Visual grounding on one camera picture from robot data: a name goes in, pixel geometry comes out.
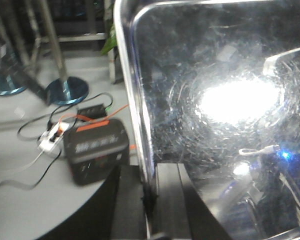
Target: metal tray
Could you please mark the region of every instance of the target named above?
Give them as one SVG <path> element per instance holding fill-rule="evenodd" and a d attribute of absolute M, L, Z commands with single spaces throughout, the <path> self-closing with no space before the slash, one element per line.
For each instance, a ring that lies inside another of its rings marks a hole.
<path fill-rule="evenodd" d="M 299 240 L 300 0 L 114 11 L 145 187 L 156 163 L 184 163 L 234 240 Z"/>

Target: blue led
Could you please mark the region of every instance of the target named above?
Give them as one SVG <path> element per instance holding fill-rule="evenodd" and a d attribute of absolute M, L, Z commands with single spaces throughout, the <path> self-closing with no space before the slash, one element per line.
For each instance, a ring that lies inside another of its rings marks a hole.
<path fill-rule="evenodd" d="M 282 157 L 284 157 L 285 159 L 287 159 L 288 157 L 289 157 L 289 153 L 287 153 L 287 152 L 283 152 L 282 154 Z"/>
<path fill-rule="evenodd" d="M 279 153 L 280 157 L 284 158 L 285 160 L 289 160 L 291 158 L 291 154 L 287 151 L 282 151 Z"/>

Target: green leaf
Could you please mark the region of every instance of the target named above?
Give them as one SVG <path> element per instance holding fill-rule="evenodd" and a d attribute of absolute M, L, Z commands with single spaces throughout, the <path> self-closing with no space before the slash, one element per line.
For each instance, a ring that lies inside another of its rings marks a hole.
<path fill-rule="evenodd" d="M 113 24 L 110 29 L 110 36 L 105 41 L 105 44 L 101 49 L 101 55 L 106 55 L 111 49 L 115 48 L 116 46 L 118 46 L 117 36 L 116 36 L 115 25 Z"/>

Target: round metal base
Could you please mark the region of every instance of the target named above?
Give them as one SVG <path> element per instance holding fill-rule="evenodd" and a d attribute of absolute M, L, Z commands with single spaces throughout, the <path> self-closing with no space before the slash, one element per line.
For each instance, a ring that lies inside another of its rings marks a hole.
<path fill-rule="evenodd" d="M 54 80 L 46 88 L 50 103 L 57 105 L 76 104 L 89 93 L 88 84 L 82 79 L 70 76 L 66 82 Z"/>
<path fill-rule="evenodd" d="M 21 93 L 26 88 L 11 78 L 10 75 L 0 73 L 0 96 L 10 96 Z"/>

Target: orange stripe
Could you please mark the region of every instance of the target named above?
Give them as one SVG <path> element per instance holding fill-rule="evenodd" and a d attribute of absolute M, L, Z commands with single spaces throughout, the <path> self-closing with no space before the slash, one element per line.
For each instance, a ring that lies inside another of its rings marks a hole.
<path fill-rule="evenodd" d="M 96 123 L 92 123 L 89 125 L 85 125 L 85 126 L 80 126 L 76 129 L 76 132 L 81 132 L 81 131 L 85 131 L 85 130 L 89 130 L 89 129 L 94 129 L 94 128 L 98 128 L 98 127 L 102 127 L 105 125 L 109 124 L 109 120 L 108 121 L 101 121 L 101 122 L 96 122 Z"/>

